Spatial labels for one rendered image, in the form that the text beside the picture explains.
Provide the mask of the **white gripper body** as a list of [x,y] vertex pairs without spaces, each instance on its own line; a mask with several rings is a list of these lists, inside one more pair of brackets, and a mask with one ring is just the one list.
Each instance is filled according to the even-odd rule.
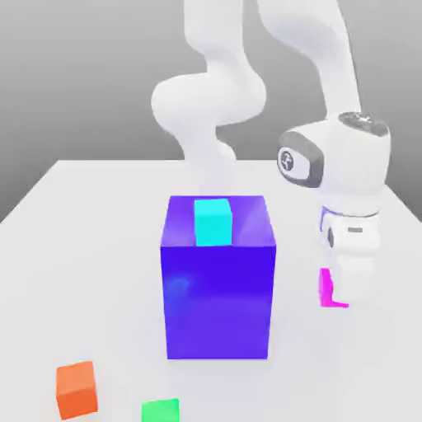
[[379,215],[324,217],[324,258],[327,263],[340,260],[373,263],[379,249]]

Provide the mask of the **small magenta cube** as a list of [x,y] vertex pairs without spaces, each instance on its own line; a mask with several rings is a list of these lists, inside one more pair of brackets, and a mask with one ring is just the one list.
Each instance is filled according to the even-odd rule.
[[336,302],[333,299],[333,283],[331,280],[331,272],[327,268],[320,268],[319,271],[319,299],[322,307],[339,307],[348,308],[347,303]]

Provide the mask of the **small cyan cube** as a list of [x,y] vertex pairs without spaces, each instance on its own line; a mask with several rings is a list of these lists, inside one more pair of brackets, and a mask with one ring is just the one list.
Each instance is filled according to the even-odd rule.
[[197,246],[230,246],[232,210],[228,199],[196,199],[194,229]]

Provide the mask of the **small green cube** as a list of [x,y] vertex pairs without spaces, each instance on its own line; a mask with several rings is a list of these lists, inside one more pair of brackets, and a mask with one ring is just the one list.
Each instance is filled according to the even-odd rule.
[[172,398],[143,402],[141,422],[181,422],[179,400]]

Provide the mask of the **small orange cube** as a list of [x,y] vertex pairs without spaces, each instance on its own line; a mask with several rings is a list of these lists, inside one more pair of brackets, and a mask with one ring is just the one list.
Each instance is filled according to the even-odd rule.
[[62,420],[96,413],[98,400],[93,362],[58,367],[55,396]]

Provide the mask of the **large blue box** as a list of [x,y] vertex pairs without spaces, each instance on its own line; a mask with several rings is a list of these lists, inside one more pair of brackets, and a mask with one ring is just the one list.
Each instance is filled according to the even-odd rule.
[[195,197],[170,197],[161,241],[169,359],[266,359],[276,240],[265,199],[230,196],[232,244],[197,246]]

